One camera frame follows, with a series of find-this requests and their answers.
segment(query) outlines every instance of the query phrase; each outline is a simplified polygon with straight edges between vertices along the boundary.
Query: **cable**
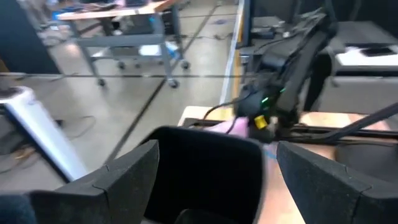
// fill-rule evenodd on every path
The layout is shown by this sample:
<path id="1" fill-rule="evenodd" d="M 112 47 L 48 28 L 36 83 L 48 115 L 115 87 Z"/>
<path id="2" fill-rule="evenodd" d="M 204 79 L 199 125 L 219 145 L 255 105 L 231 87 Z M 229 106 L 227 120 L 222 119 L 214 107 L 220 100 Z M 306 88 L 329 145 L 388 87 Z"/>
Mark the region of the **cable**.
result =
<path id="1" fill-rule="evenodd" d="M 220 104 L 220 105 L 217 105 L 217 106 L 212 107 L 210 110 L 208 110 L 208 111 L 206 112 L 206 114 L 205 114 L 204 117 L 203 117 L 203 120 L 206 120 L 207 116 L 208 116 L 211 112 L 213 112 L 214 110 L 217 110 L 218 108 L 223 107 L 223 106 L 229 106 L 229 105 L 234 105 L 234 104 L 236 104 L 236 103 L 240 103 L 240 102 L 246 100 L 247 98 L 249 98 L 249 97 L 250 97 L 251 95 L 253 95 L 253 94 L 255 94 L 255 92 L 249 93 L 249 94 L 248 94 L 247 96 L 245 96 L 244 98 L 237 98 L 237 99 L 235 99 L 235 100 L 233 100 L 233 101 L 230 101 L 230 102 L 227 102 L 227 103 L 222 103 L 222 104 Z M 226 134 L 229 134 L 229 133 L 232 131 L 232 129 L 233 129 L 234 126 L 235 126 L 235 123 L 236 123 L 236 120 L 237 120 L 237 119 L 238 119 L 238 117 L 235 116 L 235 118 L 234 118 L 234 120 L 233 120 L 233 122 L 232 122 L 232 124 L 231 124 L 231 127 L 229 127 L 229 129 L 227 130 L 227 132 L 225 132 Z"/>
<path id="2" fill-rule="evenodd" d="M 40 156 L 38 154 L 35 153 L 34 149 L 30 148 L 28 145 L 24 145 L 21 147 L 21 149 L 19 149 L 16 152 L 22 152 L 21 155 L 19 156 L 14 156 L 14 160 L 16 160 L 17 162 L 10 166 L 7 169 L 4 170 L 0 170 L 0 174 L 6 174 L 10 171 L 13 171 L 14 169 L 21 167 L 21 169 L 27 169 L 32 167 L 34 164 L 36 164 L 37 161 L 40 160 Z M 32 162 L 28 163 L 27 165 L 24 165 L 31 157 L 32 155 L 36 154 L 36 159 L 34 159 Z M 10 154 L 9 156 L 7 156 L 5 159 L 1 160 L 0 162 L 4 162 L 5 160 L 9 159 L 10 157 L 12 157 L 12 154 Z"/>
<path id="3" fill-rule="evenodd" d="M 285 40 L 292 39 L 292 38 L 296 37 L 298 34 L 299 34 L 299 32 L 297 32 L 297 33 L 295 33 L 295 34 L 292 34 L 292 35 L 290 35 L 290 36 L 288 36 L 288 37 L 282 38 L 282 39 L 272 40 L 272 41 L 270 41 L 270 42 L 268 42 L 268 43 L 265 43 L 265 44 L 261 45 L 261 46 L 258 47 L 256 50 L 254 50 L 254 51 L 253 51 L 253 54 L 252 54 L 252 56 L 251 56 L 251 57 L 252 57 L 251 61 L 254 60 L 254 55 L 255 55 L 260 49 L 262 49 L 262 48 L 264 48 L 264 47 L 266 47 L 266 46 L 271 45 L 270 47 L 266 48 L 265 51 L 262 53 L 261 58 L 260 58 L 260 60 L 257 62 L 255 69 L 253 69 L 253 68 L 251 67 L 251 69 L 253 69 L 252 71 L 253 71 L 254 73 L 257 73 L 257 72 L 259 71 L 260 66 L 261 66 L 261 61 L 262 61 L 262 59 L 263 59 L 264 56 L 266 55 L 266 52 L 267 52 L 268 50 L 270 50 L 271 47 L 272 47 L 273 45 L 278 44 L 278 43 L 281 43 L 281 42 L 283 42 L 283 41 L 285 41 Z"/>
<path id="4" fill-rule="evenodd" d="M 351 14 L 349 15 L 349 20 L 350 21 L 355 21 L 356 18 L 358 17 L 359 10 L 362 7 L 362 0 L 356 0 L 355 4 L 353 6 L 353 10 L 351 11 Z"/>
<path id="5" fill-rule="evenodd" d="M 95 124 L 96 124 L 96 118 L 93 115 L 88 115 L 88 116 L 82 116 L 80 118 L 78 118 L 79 121 L 83 121 L 84 119 L 88 119 L 91 118 L 91 124 L 89 124 L 85 129 L 83 129 L 82 131 L 80 131 L 78 134 L 76 135 L 67 135 L 69 140 L 74 140 L 76 138 L 80 138 L 83 135 L 85 135 L 89 130 L 91 130 L 92 128 L 94 128 Z"/>
<path id="6" fill-rule="evenodd" d="M 186 38 L 190 38 L 190 39 L 211 39 L 211 40 L 225 40 L 228 37 L 232 37 L 233 33 L 229 33 L 225 36 L 221 36 L 219 34 L 214 34 L 212 37 L 207 37 L 207 36 L 198 36 L 198 37 L 193 37 L 187 34 L 182 34 L 181 38 L 186 39 Z"/>
<path id="7" fill-rule="evenodd" d="M 229 129 L 227 130 L 227 132 L 225 132 L 225 134 L 229 134 L 232 131 L 232 129 L 234 129 L 234 126 L 235 126 L 237 120 L 238 120 L 238 117 L 235 116 L 234 120 L 232 121 L 231 127 L 229 127 Z"/>

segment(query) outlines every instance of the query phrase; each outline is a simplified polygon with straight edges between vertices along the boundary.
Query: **black foam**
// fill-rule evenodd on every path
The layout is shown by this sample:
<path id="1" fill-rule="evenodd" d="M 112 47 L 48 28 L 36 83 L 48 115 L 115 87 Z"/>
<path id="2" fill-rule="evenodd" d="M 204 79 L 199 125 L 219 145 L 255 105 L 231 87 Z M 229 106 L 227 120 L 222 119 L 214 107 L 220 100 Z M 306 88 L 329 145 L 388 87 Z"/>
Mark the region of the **black foam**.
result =
<path id="1" fill-rule="evenodd" d="M 398 184 L 398 147 L 383 142 L 342 144 L 336 161 L 377 179 Z"/>
<path id="2" fill-rule="evenodd" d="M 277 160 L 305 223 L 397 223 L 396 184 L 288 142 Z"/>
<path id="3" fill-rule="evenodd" d="M 29 192 L 37 223 L 141 223 L 158 161 L 149 141 L 54 192 Z"/>
<path id="4" fill-rule="evenodd" d="M 197 129 L 161 127 L 160 161 L 145 217 L 172 224 L 185 209 L 257 223 L 265 162 L 260 144 Z"/>

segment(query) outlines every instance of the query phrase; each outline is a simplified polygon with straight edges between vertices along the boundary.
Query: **desk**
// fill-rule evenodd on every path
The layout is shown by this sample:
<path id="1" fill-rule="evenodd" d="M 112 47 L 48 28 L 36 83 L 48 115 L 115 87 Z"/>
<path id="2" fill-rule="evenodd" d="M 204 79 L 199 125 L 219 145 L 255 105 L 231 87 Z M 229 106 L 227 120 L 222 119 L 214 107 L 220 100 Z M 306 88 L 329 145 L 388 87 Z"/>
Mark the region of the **desk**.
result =
<path id="1" fill-rule="evenodd" d="M 90 66 L 90 70 L 93 75 L 97 78 L 98 84 L 101 86 L 105 85 L 105 81 L 100 77 L 96 67 L 94 66 L 94 61 L 99 59 L 116 59 L 119 60 L 121 58 L 161 58 L 164 63 L 165 73 L 167 77 L 167 81 L 171 87 L 177 87 L 178 83 L 173 79 L 172 76 L 172 68 L 170 65 L 170 57 L 168 50 L 165 45 L 165 33 L 164 33 L 164 24 L 162 22 L 161 16 L 159 15 L 164 9 L 169 7 L 172 8 L 173 14 L 173 23 L 176 34 L 176 41 L 178 44 L 178 49 L 180 53 L 180 60 L 183 60 L 183 52 L 182 52 L 182 39 L 180 36 L 180 23 L 178 18 L 178 0 L 164 0 L 158 2 L 150 2 L 146 6 L 142 7 L 134 7 L 134 8 L 116 8 L 109 11 L 103 12 L 66 12 L 58 16 L 58 19 L 66 22 L 72 32 L 73 37 L 75 38 L 76 44 L 79 46 L 81 52 L 88 65 Z M 111 31 L 111 18 L 118 16 L 136 16 L 136 15 L 151 15 L 153 21 L 151 22 L 152 28 L 154 30 L 153 34 L 136 34 L 136 35 L 113 35 Z M 77 31 L 75 21 L 81 19 L 98 19 L 101 23 L 101 26 L 104 30 L 104 37 L 91 37 L 91 38 L 83 38 L 80 36 Z M 159 56 L 137 56 L 137 55 L 113 55 L 113 51 L 111 51 L 112 56 L 104 56 L 104 55 L 94 55 L 91 56 L 87 47 L 109 47 L 111 50 L 115 47 L 135 47 L 142 45 L 159 45 L 161 50 L 161 55 Z"/>
<path id="2" fill-rule="evenodd" d="M 210 108 L 203 106 L 186 107 L 179 125 L 182 125 L 185 118 L 202 119 L 209 109 Z M 209 114 L 208 119 L 226 120 L 231 117 L 231 109 L 219 109 Z M 355 122 L 362 117 L 363 115 L 359 114 L 310 112 L 301 117 L 301 122 L 311 126 L 340 128 Z M 386 123 L 378 122 L 367 127 L 367 129 L 388 130 L 389 128 Z M 334 147 L 332 146 L 310 144 L 301 144 L 301 146 L 329 159 L 334 159 Z M 270 153 L 276 155 L 275 144 L 272 144 L 268 150 Z M 301 214 L 283 180 L 277 161 L 267 157 L 266 164 L 267 186 L 264 186 L 266 188 L 266 192 L 258 224 L 304 224 L 303 218 L 301 217 Z"/>

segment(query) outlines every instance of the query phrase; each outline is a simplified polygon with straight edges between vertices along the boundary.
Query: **table surface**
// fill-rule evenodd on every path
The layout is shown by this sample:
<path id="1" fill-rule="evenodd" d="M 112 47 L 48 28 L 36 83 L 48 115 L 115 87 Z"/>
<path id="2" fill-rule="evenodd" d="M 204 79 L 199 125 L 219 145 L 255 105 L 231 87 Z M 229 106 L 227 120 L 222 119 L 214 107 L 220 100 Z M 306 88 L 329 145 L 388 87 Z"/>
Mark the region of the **table surface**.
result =
<path id="1" fill-rule="evenodd" d="M 185 118 L 199 118 L 202 119 L 204 114 L 209 110 L 209 107 L 204 106 L 188 106 L 185 108 L 178 125 L 182 125 Z M 227 120 L 233 116 L 231 108 L 215 110 L 209 114 L 208 119 Z M 305 113 L 300 122 L 309 126 L 324 126 L 340 128 L 352 122 L 355 122 L 364 115 L 361 114 L 344 114 L 344 113 L 321 113 L 309 112 Z M 366 129 L 388 130 L 389 127 L 385 122 L 378 122 Z M 321 146 L 310 144 L 299 144 L 302 147 L 313 151 L 319 155 L 325 156 L 329 159 L 334 159 L 333 146 Z M 273 145 L 269 150 L 276 154 L 276 146 Z M 280 173 L 278 162 L 275 159 L 267 158 L 266 161 L 266 177 L 267 186 L 265 189 L 265 199 L 262 206 L 261 215 L 258 224 L 290 224 L 290 223 L 305 223 L 301 214 L 283 180 Z"/>
<path id="2" fill-rule="evenodd" d="M 150 2 L 146 6 L 122 7 L 102 12 L 66 12 L 58 15 L 58 19 L 61 21 L 72 21 L 79 19 L 97 19 L 116 16 L 133 16 L 138 14 L 154 14 L 156 12 L 162 12 L 163 10 L 177 3 L 177 1 L 178 0 L 164 0 Z"/>

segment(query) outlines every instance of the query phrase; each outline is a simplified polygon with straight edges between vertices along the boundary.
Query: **metal frame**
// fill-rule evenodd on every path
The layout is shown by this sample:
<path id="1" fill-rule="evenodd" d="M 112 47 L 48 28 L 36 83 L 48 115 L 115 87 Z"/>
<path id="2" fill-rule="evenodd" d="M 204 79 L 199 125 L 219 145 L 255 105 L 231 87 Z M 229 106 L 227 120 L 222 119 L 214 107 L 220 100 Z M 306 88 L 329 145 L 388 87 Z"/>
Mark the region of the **metal frame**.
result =
<path id="1" fill-rule="evenodd" d="M 92 38 L 83 38 L 78 29 L 76 28 L 75 21 L 65 21 L 71 28 L 72 37 L 75 38 L 77 46 L 80 48 L 83 57 L 85 58 L 89 68 L 94 77 L 97 78 L 98 84 L 103 86 L 105 82 L 103 78 L 99 75 L 97 68 L 94 65 L 94 62 L 101 59 L 109 59 L 113 58 L 115 60 L 120 60 L 121 58 L 134 58 L 134 59 L 148 59 L 148 58 L 161 58 L 166 73 L 166 79 L 170 83 L 175 82 L 172 76 L 172 69 L 170 64 L 170 55 L 166 48 L 165 44 L 165 33 L 164 33 L 164 24 L 162 18 L 159 13 L 152 14 L 152 28 L 154 30 L 153 34 L 137 34 L 137 35 L 113 35 L 107 25 L 106 20 L 109 18 L 100 19 L 101 26 L 105 32 L 104 37 L 92 37 Z M 178 45 L 178 52 L 180 55 L 179 60 L 184 60 L 183 55 L 183 46 L 182 46 L 182 38 L 180 35 L 180 21 L 178 18 L 178 4 L 172 5 L 172 17 L 174 23 L 174 32 L 175 32 L 175 40 Z M 112 51 L 113 47 L 135 47 L 141 45 L 160 45 L 161 55 L 155 56 L 140 56 L 140 55 L 113 55 L 113 57 L 102 57 L 96 55 L 90 55 L 87 51 L 87 47 L 109 47 Z"/>
<path id="2" fill-rule="evenodd" d="M 184 128 L 191 128 L 194 126 L 202 126 L 202 127 L 211 127 L 217 124 L 220 124 L 224 121 L 217 120 L 205 120 L 205 119 L 196 119 L 196 118 L 185 118 L 182 126 Z M 323 145 L 338 145 L 341 143 L 347 142 L 355 142 L 357 139 L 340 139 L 335 142 L 326 142 L 320 143 L 319 141 L 313 141 L 309 138 L 305 138 L 305 136 L 310 136 L 312 134 L 325 134 L 331 131 L 335 131 L 339 128 L 325 128 L 318 126 L 302 126 L 296 124 L 293 128 L 289 130 L 290 136 L 279 136 L 275 138 L 275 141 L 289 141 L 294 143 L 302 143 L 302 144 L 323 144 Z M 398 131 L 376 131 L 376 130 L 366 130 L 362 129 L 354 132 L 348 136 L 347 138 L 373 138 L 373 139 L 396 139 L 398 140 Z"/>

